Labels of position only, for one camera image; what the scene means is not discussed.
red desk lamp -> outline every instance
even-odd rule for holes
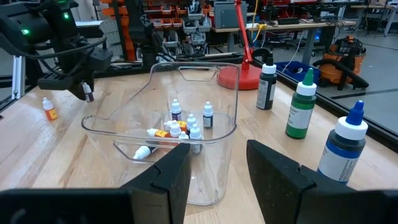
[[[241,75],[239,77],[239,90],[256,90],[259,87],[259,77],[261,68],[254,67],[250,63],[253,61],[253,49],[249,46],[248,35],[246,33],[246,24],[243,21],[242,0],[235,0],[236,15],[238,18],[239,29],[242,31],[244,48],[243,48],[243,62],[241,67]],[[225,67],[221,69],[218,75],[218,84],[225,88],[235,87],[235,77],[230,74],[235,72],[233,67]]]

orange shop vacuum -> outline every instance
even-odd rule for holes
[[[323,53],[323,58],[313,63],[321,71],[318,85],[337,85],[337,90],[342,90],[349,83],[354,89],[367,88],[369,83],[359,76],[365,56],[362,42],[352,35],[336,40]]]

blue cap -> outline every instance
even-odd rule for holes
[[[346,122],[352,125],[360,125],[362,123],[363,118],[363,101],[358,100],[355,103],[355,106],[350,109],[348,116],[346,118]]]

green cap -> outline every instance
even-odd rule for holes
[[[307,74],[305,74],[303,84],[308,85],[308,86],[311,86],[313,84],[313,69],[312,68],[309,68],[307,71]]]

green paint bottle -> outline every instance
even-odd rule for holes
[[[315,106],[315,92],[317,85],[313,82],[313,69],[308,69],[304,80],[297,85],[290,106],[289,118],[287,119],[286,134],[294,139],[303,139],[307,135],[308,125]]]

